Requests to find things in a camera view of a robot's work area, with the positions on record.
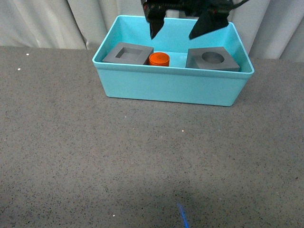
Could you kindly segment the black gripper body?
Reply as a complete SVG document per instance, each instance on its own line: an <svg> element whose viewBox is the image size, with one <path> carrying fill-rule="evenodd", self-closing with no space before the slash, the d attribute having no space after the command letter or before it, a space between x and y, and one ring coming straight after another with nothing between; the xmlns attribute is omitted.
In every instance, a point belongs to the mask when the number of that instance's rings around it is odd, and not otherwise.
<svg viewBox="0 0 304 228"><path fill-rule="evenodd" d="M142 8L149 23L164 21L168 10L183 11L186 16L199 17L202 13L229 13L238 7L232 0L142 0Z"/></svg>

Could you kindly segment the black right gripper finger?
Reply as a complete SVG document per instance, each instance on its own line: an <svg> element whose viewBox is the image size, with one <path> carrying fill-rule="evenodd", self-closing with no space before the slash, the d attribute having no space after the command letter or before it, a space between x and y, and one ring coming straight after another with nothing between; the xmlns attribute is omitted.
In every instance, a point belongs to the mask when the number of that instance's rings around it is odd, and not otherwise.
<svg viewBox="0 0 304 228"><path fill-rule="evenodd" d="M164 25L164 13L152 13L149 15L150 37L154 39Z"/></svg>

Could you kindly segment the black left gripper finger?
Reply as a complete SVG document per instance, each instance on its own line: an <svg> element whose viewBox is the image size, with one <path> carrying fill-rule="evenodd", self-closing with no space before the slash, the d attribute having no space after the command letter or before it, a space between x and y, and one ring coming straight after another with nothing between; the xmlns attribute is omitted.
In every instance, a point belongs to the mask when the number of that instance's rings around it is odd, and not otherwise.
<svg viewBox="0 0 304 228"><path fill-rule="evenodd" d="M203 11L189 34L189 39L194 39L207 33L228 26L229 11L208 9Z"/></svg>

